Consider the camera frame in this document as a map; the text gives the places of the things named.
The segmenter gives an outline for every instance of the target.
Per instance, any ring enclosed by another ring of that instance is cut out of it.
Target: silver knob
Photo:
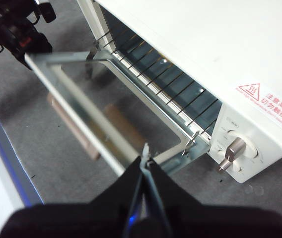
[[[226,149],[225,159],[218,166],[218,171],[227,170],[232,162],[244,153],[246,142],[241,138],[236,138]]]

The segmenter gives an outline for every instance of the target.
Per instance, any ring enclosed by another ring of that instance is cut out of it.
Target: camera
[[[32,13],[36,16],[33,23],[27,19]],[[45,35],[34,27],[40,16],[47,23],[56,19],[48,1],[0,0],[0,52],[7,48],[26,67],[25,53],[52,52],[53,48]]]

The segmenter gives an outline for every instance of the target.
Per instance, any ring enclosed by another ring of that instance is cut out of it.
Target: toaster oven
[[[26,55],[91,157],[145,142],[173,173],[208,153],[238,182],[282,158],[282,1],[78,0],[89,52]]]

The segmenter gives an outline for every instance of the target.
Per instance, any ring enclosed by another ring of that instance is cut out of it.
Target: warning label
[[[248,93],[251,97],[253,97],[257,101],[259,101],[260,83],[243,85],[243,86],[239,86],[239,88],[244,92]]]
[[[282,125],[282,98],[278,94],[260,83],[242,84],[236,90],[268,118]]]

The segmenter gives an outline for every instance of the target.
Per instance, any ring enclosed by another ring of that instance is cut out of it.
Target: oven rack
[[[199,130],[200,135],[205,134],[210,140],[221,102],[120,20],[105,9],[102,11],[108,30],[97,38],[96,42],[104,42],[99,46],[110,47],[111,55],[172,109],[174,116],[182,118],[181,126],[189,127],[193,134]],[[173,85],[177,85],[177,89],[171,90]],[[191,95],[193,89],[198,92]],[[180,100],[182,95],[190,96]],[[195,106],[198,101],[202,105],[199,108]]]

